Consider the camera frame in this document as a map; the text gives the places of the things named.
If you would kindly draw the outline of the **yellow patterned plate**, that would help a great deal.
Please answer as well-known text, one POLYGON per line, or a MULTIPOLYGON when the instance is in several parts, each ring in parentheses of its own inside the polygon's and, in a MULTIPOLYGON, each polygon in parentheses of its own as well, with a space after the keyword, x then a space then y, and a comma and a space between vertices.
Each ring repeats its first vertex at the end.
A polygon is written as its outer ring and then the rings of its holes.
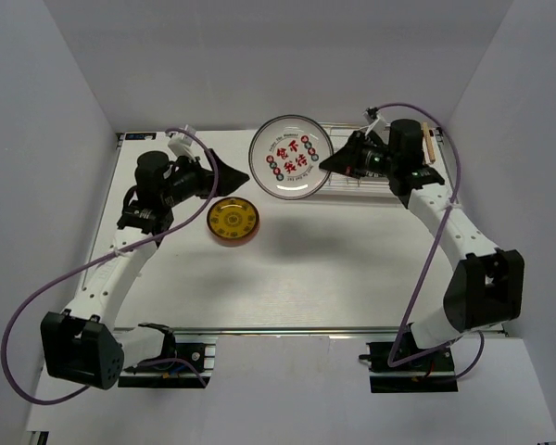
POLYGON ((209 224, 228 226, 243 223, 260 224, 260 216, 257 207, 249 200, 241 197, 225 197, 210 207, 206 222, 207 226, 209 224))

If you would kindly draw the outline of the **orange plate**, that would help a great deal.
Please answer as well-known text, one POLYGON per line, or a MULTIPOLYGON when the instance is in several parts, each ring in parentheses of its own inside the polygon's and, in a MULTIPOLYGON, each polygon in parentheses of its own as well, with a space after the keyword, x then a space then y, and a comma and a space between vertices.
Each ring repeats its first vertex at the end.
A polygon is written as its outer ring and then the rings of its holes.
POLYGON ((259 223, 243 223, 236 226, 208 225, 209 237, 225 247, 240 247, 252 241, 260 229, 259 223))

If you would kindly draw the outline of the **white plate red lettering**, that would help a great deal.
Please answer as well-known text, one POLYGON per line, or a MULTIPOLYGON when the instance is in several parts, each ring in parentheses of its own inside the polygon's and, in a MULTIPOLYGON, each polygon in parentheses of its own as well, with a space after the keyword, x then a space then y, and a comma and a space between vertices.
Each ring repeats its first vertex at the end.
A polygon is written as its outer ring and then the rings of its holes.
POLYGON ((283 115, 263 123, 248 150, 248 165, 268 195, 299 200, 318 192, 329 179, 320 163, 335 153, 332 140, 315 120, 283 115))

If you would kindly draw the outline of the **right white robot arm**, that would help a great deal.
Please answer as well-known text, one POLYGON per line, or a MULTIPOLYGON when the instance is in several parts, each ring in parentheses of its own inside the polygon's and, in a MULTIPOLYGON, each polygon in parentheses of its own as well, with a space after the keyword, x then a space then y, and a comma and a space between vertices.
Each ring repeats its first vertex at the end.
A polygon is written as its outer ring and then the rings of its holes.
POLYGON ((374 130, 356 131, 321 162, 322 170, 360 179, 384 176, 392 194, 433 236, 408 307, 387 358, 390 367, 419 370, 434 352, 464 334, 519 317, 524 258, 488 239, 458 207, 443 176, 424 161, 423 128, 401 119, 383 141, 374 130), (453 269, 441 304, 416 321, 410 316, 437 251, 453 269))

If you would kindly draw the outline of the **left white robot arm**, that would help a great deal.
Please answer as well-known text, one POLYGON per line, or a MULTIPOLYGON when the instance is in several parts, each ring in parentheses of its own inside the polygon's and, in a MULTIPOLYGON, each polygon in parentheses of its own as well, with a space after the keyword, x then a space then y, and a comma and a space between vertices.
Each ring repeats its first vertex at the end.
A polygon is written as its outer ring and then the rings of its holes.
POLYGON ((176 363, 176 342, 167 326, 141 323, 119 335, 113 330, 122 302, 171 228, 173 208, 191 197, 227 197, 248 181, 246 173, 225 164, 214 151, 207 159, 209 168, 186 154, 176 160, 161 151, 138 157, 135 184, 123 201, 110 260, 96 266, 61 312, 49 312, 41 321, 50 376, 109 389, 128 368, 166 370, 176 363))

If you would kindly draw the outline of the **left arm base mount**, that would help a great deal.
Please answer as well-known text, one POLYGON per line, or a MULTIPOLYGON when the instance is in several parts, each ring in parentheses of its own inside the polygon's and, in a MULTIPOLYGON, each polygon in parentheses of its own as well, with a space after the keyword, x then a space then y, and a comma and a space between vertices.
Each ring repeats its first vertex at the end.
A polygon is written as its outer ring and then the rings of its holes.
POLYGON ((215 337, 163 324, 139 324, 114 337, 124 353, 120 388, 203 389, 211 379, 215 337))

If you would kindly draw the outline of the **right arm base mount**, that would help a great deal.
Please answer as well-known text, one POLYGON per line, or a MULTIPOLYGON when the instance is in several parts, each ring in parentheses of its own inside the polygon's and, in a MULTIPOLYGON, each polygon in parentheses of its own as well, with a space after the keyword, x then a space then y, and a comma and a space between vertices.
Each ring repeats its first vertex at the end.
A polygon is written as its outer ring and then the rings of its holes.
POLYGON ((420 350, 409 334, 404 334, 395 349, 394 361, 411 360, 400 365, 388 364, 396 334, 392 330, 361 329, 365 340, 359 362, 368 367, 372 394, 437 394, 458 391, 456 369, 450 346, 428 355, 415 357, 420 350))

